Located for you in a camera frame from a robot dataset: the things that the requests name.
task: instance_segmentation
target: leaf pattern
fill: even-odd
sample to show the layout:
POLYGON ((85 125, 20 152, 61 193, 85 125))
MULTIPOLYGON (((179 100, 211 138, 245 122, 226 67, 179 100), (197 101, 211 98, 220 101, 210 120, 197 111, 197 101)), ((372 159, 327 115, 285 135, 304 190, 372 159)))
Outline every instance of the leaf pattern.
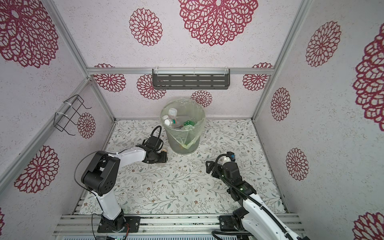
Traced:
MULTIPOLYGON (((131 148, 149 137, 157 120, 118 121, 107 146, 109 152, 131 148)), ((165 131, 161 138, 168 145, 165 131)), ((205 172, 205 162, 227 151, 236 155, 243 180, 253 185, 274 213, 284 205, 274 184, 251 120, 207 120, 197 150, 189 155, 169 152, 165 164, 142 162, 125 166, 114 186, 126 214, 227 214, 239 208, 228 187, 205 172)), ((80 214, 101 213, 88 193, 80 214)))

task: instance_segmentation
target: red flower pattern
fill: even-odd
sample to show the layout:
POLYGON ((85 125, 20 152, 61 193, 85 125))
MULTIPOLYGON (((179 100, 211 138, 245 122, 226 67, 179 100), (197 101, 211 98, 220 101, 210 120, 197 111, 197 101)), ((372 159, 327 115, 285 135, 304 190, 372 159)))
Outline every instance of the red flower pattern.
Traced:
POLYGON ((289 92, 285 88, 279 88, 272 97, 271 113, 276 121, 286 118, 291 107, 291 99, 289 92))
POLYGON ((359 219, 354 221, 352 231, 354 240, 382 240, 384 239, 384 216, 377 212, 371 214, 366 212, 359 219))
POLYGON ((184 28, 200 43, 233 41, 252 21, 257 0, 179 0, 184 28))
POLYGON ((297 148, 292 148, 286 158, 286 166, 289 174, 296 180, 304 180, 308 174, 308 161, 305 154, 297 148))
POLYGON ((372 119, 384 131, 384 24, 374 41, 364 48, 362 61, 356 66, 356 104, 364 109, 364 117, 372 119))
POLYGON ((43 146, 16 179, 14 186, 21 192, 37 193, 55 179, 58 168, 59 159, 55 151, 50 146, 43 146))
POLYGON ((0 208, 0 236, 1 236, 1 230, 3 229, 4 225, 5 225, 4 214, 1 212, 1 208, 0 208))
POLYGON ((166 90, 156 90, 153 88, 151 74, 140 76, 140 78, 137 80, 137 89, 141 95, 152 100, 164 97, 167 92, 166 90))
POLYGON ((93 116, 89 113, 83 113, 77 121, 77 130, 83 138, 92 137, 96 130, 93 116))
MULTIPOLYGON (((253 66, 253 68, 272 68, 270 63, 259 63, 253 66)), ((267 82, 269 75, 267 74, 246 74, 243 77, 243 85, 246 89, 251 91, 257 91, 263 89, 267 82)))
MULTIPOLYGON (((114 68, 109 64, 98 64, 96 68, 114 68)), ((123 74, 95 74, 93 75, 98 85, 110 92, 120 92, 125 88, 125 78, 123 74)))
POLYGON ((39 0, 1 1, 0 52, 23 67, 49 65, 56 58, 59 38, 39 0))
POLYGON ((161 23, 148 9, 137 9, 131 15, 129 28, 133 37, 144 46, 157 44, 163 35, 161 23))
POLYGON ((212 95, 204 90, 198 90, 192 93, 191 99, 195 100, 197 103, 200 103, 203 107, 207 107, 212 103, 212 95))
POLYGON ((333 56, 340 42, 340 25, 330 21, 325 23, 311 37, 306 58, 309 65, 317 67, 326 63, 333 56))

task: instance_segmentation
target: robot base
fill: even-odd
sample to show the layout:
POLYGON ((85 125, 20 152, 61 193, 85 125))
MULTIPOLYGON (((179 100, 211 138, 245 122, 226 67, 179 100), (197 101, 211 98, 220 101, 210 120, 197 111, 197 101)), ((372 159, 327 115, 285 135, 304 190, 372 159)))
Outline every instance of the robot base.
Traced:
POLYGON ((115 220, 101 216, 98 233, 113 233, 113 232, 126 232, 129 225, 129 232, 138 232, 140 225, 140 217, 124 217, 124 212, 121 210, 115 220))

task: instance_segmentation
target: enclosure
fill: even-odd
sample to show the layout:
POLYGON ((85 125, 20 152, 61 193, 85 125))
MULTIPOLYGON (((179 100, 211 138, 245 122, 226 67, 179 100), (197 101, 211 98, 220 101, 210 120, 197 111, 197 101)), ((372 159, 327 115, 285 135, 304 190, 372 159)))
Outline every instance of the enclosure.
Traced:
POLYGON ((106 239, 76 165, 141 144, 179 98, 204 109, 199 146, 118 172, 118 204, 141 217, 131 239, 220 229, 239 204, 206 162, 227 151, 299 236, 384 238, 382 1, 11 0, 0 12, 0 239, 106 239))

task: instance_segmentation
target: wall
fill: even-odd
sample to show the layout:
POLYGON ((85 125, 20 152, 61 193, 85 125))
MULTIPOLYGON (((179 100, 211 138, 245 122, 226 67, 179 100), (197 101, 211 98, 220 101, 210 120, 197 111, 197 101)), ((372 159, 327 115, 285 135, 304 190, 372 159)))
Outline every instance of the wall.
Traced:
MULTIPOLYGON (((55 1, 91 67, 272 67, 300 0, 243 2, 55 1)), ((117 118, 156 118, 169 99, 196 92, 154 90, 148 75, 95 79, 117 118)), ((266 80, 231 75, 228 90, 194 98, 208 117, 249 118, 266 80)))
POLYGON ((38 13, 42 5, 26 3, 24 11, 41 18, 36 25, 28 23, 29 16, 16 3, 0 9, 2 24, 11 29, 1 31, 0 43, 0 174, 83 80, 45 10, 38 13), (43 27, 48 30, 35 38, 33 31, 43 27))
POLYGON ((384 237, 383 10, 315 1, 256 122, 313 240, 384 237))
MULTIPOLYGON (((84 78, 39 1, 2 1, 0 15, 3 174, 84 78)), ((80 114, 93 117, 74 117, 80 128, 66 129, 75 136, 55 130, 2 192, 0 239, 48 239, 60 216, 73 211, 81 193, 72 180, 74 168, 79 158, 100 148, 111 126, 90 86, 81 96, 92 108, 80 108, 80 114)))
MULTIPOLYGON (((84 105, 91 107, 80 107, 78 112, 82 117, 76 114, 73 118, 83 127, 79 130, 68 124, 66 130, 75 136, 55 130, 16 181, 2 193, 0 214, 4 215, 4 225, 0 224, 0 239, 48 239, 61 215, 71 214, 76 206, 83 189, 73 180, 74 169, 84 156, 100 149, 111 126, 90 86, 80 96, 84 105)), ((85 161, 77 169, 79 182, 86 166, 85 161)))
POLYGON ((274 64, 300 0, 243 2, 55 1, 88 66, 274 64))

